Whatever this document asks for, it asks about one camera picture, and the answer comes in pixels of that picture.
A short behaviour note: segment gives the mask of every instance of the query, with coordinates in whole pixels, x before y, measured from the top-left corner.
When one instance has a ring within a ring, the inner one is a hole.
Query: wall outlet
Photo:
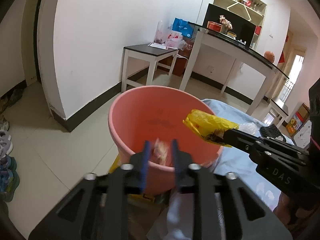
[[[208,70],[208,72],[212,73],[213,70],[214,70],[214,67],[209,65],[208,68],[207,68],[207,70]]]

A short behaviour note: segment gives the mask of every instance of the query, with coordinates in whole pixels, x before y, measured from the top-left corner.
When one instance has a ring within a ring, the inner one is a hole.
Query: light blue cloth
[[[245,114],[244,112],[214,99],[203,100],[219,117],[228,119],[238,124],[255,123],[257,131],[255,136],[260,136],[259,129],[264,123]],[[236,172],[252,191],[273,210],[279,200],[280,190],[259,175],[249,155],[234,147],[224,147],[217,160],[213,171],[215,174],[225,175],[227,172]],[[163,211],[154,223],[147,237],[149,240],[192,239],[193,228],[193,194],[179,194],[175,192],[170,198],[169,207]]]

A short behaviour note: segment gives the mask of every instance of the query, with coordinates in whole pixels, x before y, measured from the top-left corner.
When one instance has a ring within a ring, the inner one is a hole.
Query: small white table
[[[275,123],[277,120],[279,120],[278,124],[277,124],[277,128],[279,128],[283,121],[289,116],[289,109],[288,107],[285,105],[284,102],[282,102],[279,98],[275,97],[272,98],[270,100],[270,104],[268,106],[268,108],[266,109],[265,114],[263,115],[263,117],[266,117],[267,114],[271,111],[271,109],[273,109],[277,114],[279,114],[279,118],[277,118],[276,116],[274,117],[272,123]]]
[[[174,64],[176,63],[178,49],[158,49],[148,46],[148,44],[134,45],[124,47],[124,60],[122,67],[122,86],[121,91],[125,92],[127,90],[127,84],[133,87],[141,87],[143,84],[127,79],[127,68],[128,68],[128,57],[134,57],[142,60],[146,60],[150,62],[147,83],[149,86],[152,84],[153,76],[155,74],[156,67],[158,65],[159,60],[164,59],[166,57],[173,56],[173,61],[170,67],[169,76],[172,75],[172,71],[174,68]]]
[[[228,77],[223,85],[221,93],[224,92],[225,88],[228,85],[228,82],[232,76],[232,73],[240,68],[241,63],[245,63],[248,66],[252,67],[253,69],[257,70],[261,74],[263,74],[266,78],[257,93],[255,99],[253,100],[252,104],[250,105],[249,109],[247,110],[248,115],[252,115],[253,111],[257,108],[258,104],[263,99],[264,95],[268,91],[271,86],[272,80],[276,75],[278,69],[271,63],[268,62],[262,55],[258,54],[253,50],[248,50],[244,48],[244,45],[239,44],[238,41],[233,40],[229,37],[224,37],[221,33],[214,32],[213,34],[206,34],[204,32],[198,31],[196,35],[196,40],[193,45],[193,49],[186,67],[186,71],[183,75],[183,79],[180,85],[180,90],[184,91],[186,85],[190,79],[193,67],[195,65],[196,59],[199,54],[199,50],[201,44],[205,44],[210,46],[214,49],[220,50],[231,57],[236,58],[234,61],[231,70],[228,74]]]

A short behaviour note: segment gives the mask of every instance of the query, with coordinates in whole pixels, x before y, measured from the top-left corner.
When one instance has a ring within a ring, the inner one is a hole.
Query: black keyboard
[[[261,127],[260,133],[261,133],[261,136],[263,136],[265,138],[271,137],[271,138],[275,139],[275,138],[281,136],[283,138],[283,141],[287,142],[284,135],[280,132],[280,130],[274,124],[267,126],[267,127]]]

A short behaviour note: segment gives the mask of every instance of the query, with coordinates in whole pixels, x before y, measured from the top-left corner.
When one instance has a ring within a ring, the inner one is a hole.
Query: orange ball
[[[275,61],[275,54],[271,51],[266,51],[264,53],[264,57],[269,60],[271,63],[274,63]]]

